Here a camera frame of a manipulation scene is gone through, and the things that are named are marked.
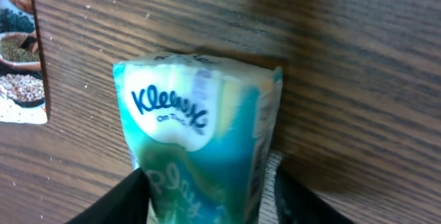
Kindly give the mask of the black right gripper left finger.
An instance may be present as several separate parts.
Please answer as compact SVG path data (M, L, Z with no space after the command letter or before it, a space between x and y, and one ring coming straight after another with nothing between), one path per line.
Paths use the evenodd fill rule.
M144 171L138 168L66 224L146 224L149 186Z

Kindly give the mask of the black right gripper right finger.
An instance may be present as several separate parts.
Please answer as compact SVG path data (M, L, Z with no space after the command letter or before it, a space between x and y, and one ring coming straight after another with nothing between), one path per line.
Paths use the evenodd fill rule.
M278 166L274 182L280 224L354 224Z

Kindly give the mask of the teal white tissue packet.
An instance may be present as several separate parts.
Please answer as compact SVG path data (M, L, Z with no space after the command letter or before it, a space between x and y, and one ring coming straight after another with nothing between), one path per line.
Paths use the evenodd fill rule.
M113 67L151 223L257 223L281 68L158 52Z

